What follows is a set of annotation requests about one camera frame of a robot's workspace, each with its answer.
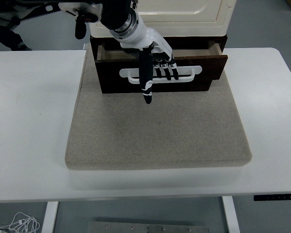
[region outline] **drawer handle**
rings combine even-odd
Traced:
[[[201,66],[177,67],[177,69],[179,73],[179,80],[175,80],[174,78],[167,80],[166,78],[156,78],[153,76],[153,83],[188,83],[193,81],[195,75],[200,74],[203,70]],[[122,78],[128,78],[128,81],[131,84],[139,84],[138,68],[121,69],[119,74]]]

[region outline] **drawer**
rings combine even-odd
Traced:
[[[152,92],[208,91],[212,80],[220,78],[227,61],[227,56],[222,55],[223,42],[216,43],[215,40],[206,39],[198,42],[197,38],[186,37],[167,37],[166,40],[173,48],[180,79],[163,83],[154,82]],[[121,51],[118,43],[113,44],[111,38],[98,41],[91,38],[91,44],[103,94],[141,92],[139,85],[122,77],[126,70],[136,71],[139,66],[137,59]],[[199,67],[200,73],[186,71],[191,67]],[[156,72],[153,73],[153,78],[158,80]]]

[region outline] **beige felt mat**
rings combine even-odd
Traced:
[[[65,162],[76,170],[241,166],[251,152],[225,74],[208,92],[102,94],[84,63]]]

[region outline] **white cable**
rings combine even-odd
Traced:
[[[27,218],[16,220],[16,216],[19,214],[22,214]],[[18,212],[16,215],[14,215],[11,224],[0,227],[0,230],[9,229],[15,233],[36,233],[39,228],[40,223],[34,217],[30,217],[23,212]]]

